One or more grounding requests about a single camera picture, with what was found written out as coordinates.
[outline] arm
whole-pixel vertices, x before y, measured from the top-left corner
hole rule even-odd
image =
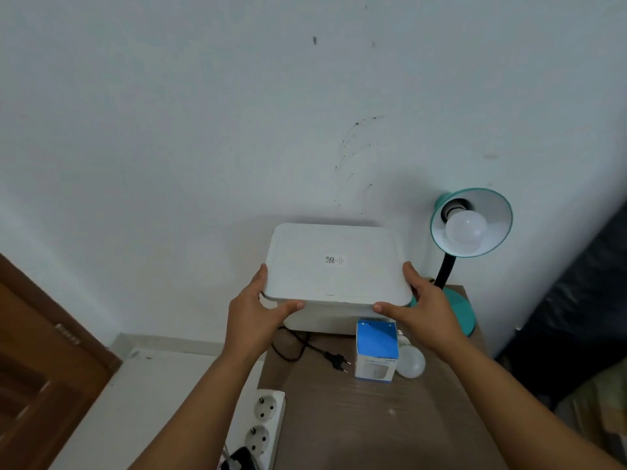
[[[267,309],[259,302],[265,264],[229,305],[222,354],[129,470],[207,470],[217,467],[239,394],[277,327],[305,304],[289,300]]]
[[[419,295],[418,305],[403,308],[376,303],[374,311],[405,323],[421,343],[450,365],[511,469],[623,469],[477,350],[461,332],[441,289],[419,276],[409,262],[403,272]]]

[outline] wooden door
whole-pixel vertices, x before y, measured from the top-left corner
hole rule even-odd
[[[120,362],[0,258],[0,467],[46,469]]]

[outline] door hinge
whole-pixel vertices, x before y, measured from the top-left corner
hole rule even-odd
[[[64,327],[62,324],[57,323],[55,325],[55,329],[61,333],[65,338],[69,339],[72,344],[74,345],[80,345],[80,338],[78,338],[74,333],[72,333],[71,331],[69,331],[66,327]]]

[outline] hand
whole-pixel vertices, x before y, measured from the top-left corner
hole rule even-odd
[[[253,364],[268,349],[278,326],[297,310],[305,308],[301,300],[287,300],[277,308],[265,308],[259,295],[268,278],[262,264],[250,284],[229,304],[223,355]]]
[[[444,292],[419,276],[411,262],[403,264],[405,280],[418,292],[418,305],[412,308],[377,302],[372,307],[381,315],[407,325],[412,334],[441,358],[466,336]]]

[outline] white power strip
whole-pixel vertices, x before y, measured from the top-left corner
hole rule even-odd
[[[254,423],[246,433],[244,445],[261,465],[260,470],[272,470],[285,415],[285,392],[257,389],[256,397]]]

